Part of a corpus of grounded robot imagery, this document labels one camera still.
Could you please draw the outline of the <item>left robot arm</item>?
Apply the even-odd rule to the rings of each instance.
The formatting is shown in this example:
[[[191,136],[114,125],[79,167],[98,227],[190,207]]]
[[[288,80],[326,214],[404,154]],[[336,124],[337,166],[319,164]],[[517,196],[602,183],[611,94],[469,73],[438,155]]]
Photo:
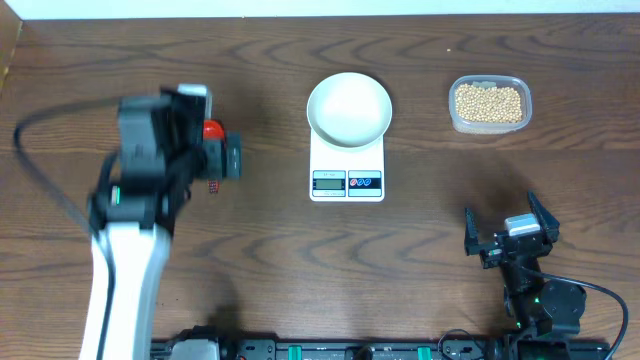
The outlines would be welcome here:
[[[93,277],[80,356],[148,359],[159,284],[196,180],[212,194],[241,175],[241,138],[199,84],[123,98],[120,148],[89,198]]]

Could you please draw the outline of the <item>red plastic measuring scoop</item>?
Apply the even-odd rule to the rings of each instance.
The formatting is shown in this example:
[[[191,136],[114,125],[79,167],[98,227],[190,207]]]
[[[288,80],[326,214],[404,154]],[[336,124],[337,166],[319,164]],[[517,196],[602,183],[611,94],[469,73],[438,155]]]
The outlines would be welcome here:
[[[215,119],[207,119],[203,123],[203,139],[204,140],[221,140],[225,138],[225,131],[222,124]],[[217,194],[219,191],[219,181],[213,178],[208,180],[208,188],[210,194]]]

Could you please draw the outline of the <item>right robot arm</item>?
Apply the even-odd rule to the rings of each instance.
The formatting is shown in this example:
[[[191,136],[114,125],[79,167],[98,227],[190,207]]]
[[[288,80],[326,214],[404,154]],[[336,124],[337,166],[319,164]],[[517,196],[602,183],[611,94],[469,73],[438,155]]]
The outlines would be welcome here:
[[[533,192],[527,197],[530,211],[507,218],[505,229],[486,242],[479,240],[472,210],[465,210],[465,253],[479,256],[485,269],[500,270],[505,309],[517,325],[492,341],[485,354],[489,359],[568,359],[586,292],[581,285],[542,275],[539,259],[558,241],[560,223]]]

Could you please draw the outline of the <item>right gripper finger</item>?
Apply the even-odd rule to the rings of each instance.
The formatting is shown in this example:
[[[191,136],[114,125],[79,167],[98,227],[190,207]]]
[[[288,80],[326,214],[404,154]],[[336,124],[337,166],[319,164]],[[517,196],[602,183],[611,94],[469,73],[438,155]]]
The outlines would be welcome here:
[[[482,252],[488,252],[496,247],[494,242],[479,241],[475,217],[470,208],[465,209],[465,222],[464,249],[467,256],[480,255]]]
[[[538,221],[541,232],[547,241],[551,244],[557,242],[560,235],[560,222],[541,204],[532,191],[527,192],[527,199],[531,212]]]

